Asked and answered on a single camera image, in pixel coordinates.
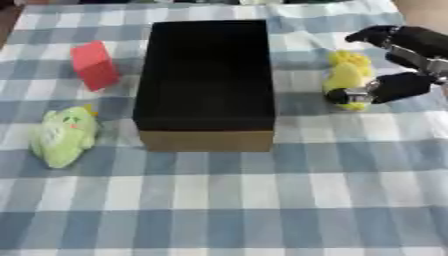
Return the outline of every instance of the cardboard box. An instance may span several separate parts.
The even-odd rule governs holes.
[[[269,151],[275,108],[266,23],[154,24],[133,119],[152,151]]]

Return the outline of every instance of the green plush toy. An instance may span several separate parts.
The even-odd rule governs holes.
[[[45,114],[31,136],[31,149],[51,168],[64,168],[95,144],[98,124],[90,105]]]

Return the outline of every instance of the red block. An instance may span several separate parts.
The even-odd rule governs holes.
[[[118,81],[118,73],[101,41],[72,48],[73,67],[91,91]]]

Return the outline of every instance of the blue and white checkered tablecloth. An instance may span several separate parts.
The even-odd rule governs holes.
[[[151,153],[130,119],[151,24],[267,19],[278,119],[268,153]],[[440,90],[327,105],[330,50],[401,24],[389,0],[327,5],[27,7],[0,52],[0,255],[442,256],[448,245],[448,112]],[[73,46],[102,40],[122,74],[91,93]],[[92,103],[97,145],[67,170],[28,150],[48,110]]]

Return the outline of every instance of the stuffed animal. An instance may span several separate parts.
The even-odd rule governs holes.
[[[91,106],[49,111],[31,136],[31,150],[51,168],[64,168],[95,144],[98,123]]]
[[[373,70],[368,57],[349,51],[336,51],[329,55],[332,66],[331,74],[324,82],[324,93],[337,88],[354,88],[364,86],[372,80]],[[338,104],[347,110],[364,110],[367,103],[353,102]]]

